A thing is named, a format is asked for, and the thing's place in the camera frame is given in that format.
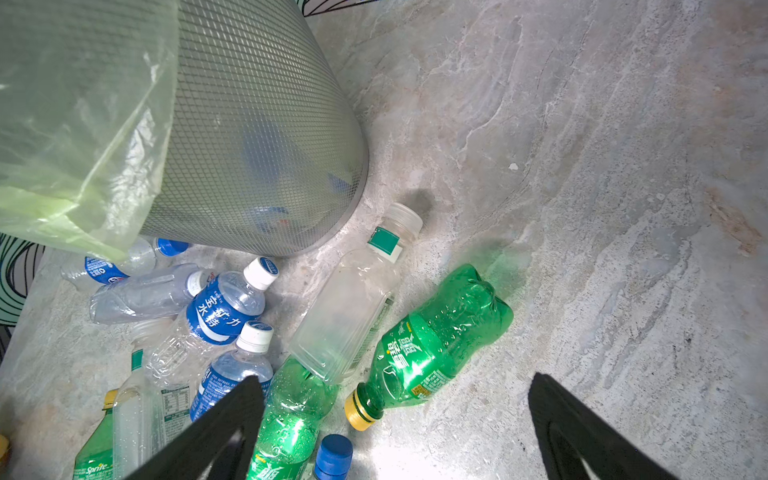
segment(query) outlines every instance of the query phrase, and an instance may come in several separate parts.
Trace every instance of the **trash bag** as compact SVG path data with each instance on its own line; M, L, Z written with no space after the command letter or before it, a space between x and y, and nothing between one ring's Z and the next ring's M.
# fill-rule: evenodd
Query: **trash bag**
M160 192L177 0L0 2L0 231L125 258Z

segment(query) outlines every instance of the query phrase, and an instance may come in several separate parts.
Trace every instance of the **crumpled bottle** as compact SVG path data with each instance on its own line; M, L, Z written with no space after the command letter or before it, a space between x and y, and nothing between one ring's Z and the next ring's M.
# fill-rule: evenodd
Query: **crumpled bottle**
M426 402L473 353L501 337L512 319L493 286L472 265L460 266L379 341L368 381L346 399L349 423L363 431L385 409Z

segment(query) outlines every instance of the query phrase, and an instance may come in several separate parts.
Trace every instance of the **pocari sweat bottle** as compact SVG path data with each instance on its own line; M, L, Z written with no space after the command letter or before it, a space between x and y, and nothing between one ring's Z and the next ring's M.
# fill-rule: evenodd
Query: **pocari sweat bottle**
M71 253L61 266L61 276L83 293L93 293L102 285L119 282L124 278L144 275L189 248L186 242L164 238L138 237L128 248L126 260L110 263L106 260Z
M279 272L272 260L257 257L242 273L224 272L176 317L147 368L159 386L197 381L217 347L235 341L245 324L264 311L264 290Z
M255 375L261 382L261 390L270 391L272 365L264 355L270 349L272 327L258 320L245 324L237 337L237 349L230 350L210 363L203 374L203 381L192 401L190 417L199 419L205 412L232 391L245 377Z
M175 315L213 279L213 270L182 263L103 285L91 297L91 321L112 324Z

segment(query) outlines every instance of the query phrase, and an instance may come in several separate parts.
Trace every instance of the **white bottle cap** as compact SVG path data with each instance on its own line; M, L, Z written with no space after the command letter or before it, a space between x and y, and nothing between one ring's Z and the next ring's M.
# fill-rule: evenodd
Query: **white bottle cap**
M214 278L214 271L207 268L191 273L187 277L187 292L189 292L191 296L196 296L198 293L202 292Z
M250 283L253 288L259 290L266 290L267 287L272 285L272 282L277 280L277 276L280 275L277 265L266 258L256 257L256 259L249 263L243 270L243 276L245 280Z
M403 225L413 236L419 235L424 225L424 220L413 210L403 204L395 202L386 209L384 217L391 218L397 223Z
M131 329L131 342L135 342L145 336L162 335L173 321L174 318L172 316L164 316L159 319L139 322Z
M235 345L248 352L265 353L270 349L272 333L271 326L259 320L251 320L243 326Z

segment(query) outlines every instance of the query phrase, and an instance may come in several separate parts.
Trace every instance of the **plastic bottle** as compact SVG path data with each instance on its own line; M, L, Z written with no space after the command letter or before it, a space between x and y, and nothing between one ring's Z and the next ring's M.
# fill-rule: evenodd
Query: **plastic bottle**
M426 402L477 349L502 336L512 318L493 286L472 265L460 266L379 341L368 382L344 404L349 423L362 431L381 419L384 409Z
M141 367L171 321L170 318L147 320L131 330L131 376L120 387L114 407L115 480L131 474L166 443L162 393Z
M248 480L296 480L317 443L339 386L324 383L292 356L270 386Z
M320 442L315 459L315 478L346 480L352 465L352 442L344 435L331 434Z
M112 479L112 407L117 390L104 396L104 418L74 457L72 480Z
M71 253L61 266L61 276L72 282L78 291L93 293L102 285L119 282L129 276L149 273L159 263L165 266L168 257L184 252L189 246L190 244L186 242L164 238L138 237L128 248L127 259L118 263Z
M205 365L234 342L249 320L264 311L264 290L279 272L272 260L257 257L242 273L224 272L176 317L147 365L159 386L193 384Z
M103 285L91 297L91 321L112 324L174 315L213 278L213 270L182 263Z
M288 347L324 382L335 385L349 377L376 338L400 283L395 262L421 228L413 210L392 204L366 248L347 253L336 265Z
M272 327L258 320L245 324L235 341L237 349L219 356L206 369L190 408L193 422L247 376L255 375L259 378L266 399L273 372L264 354L270 349L272 334Z

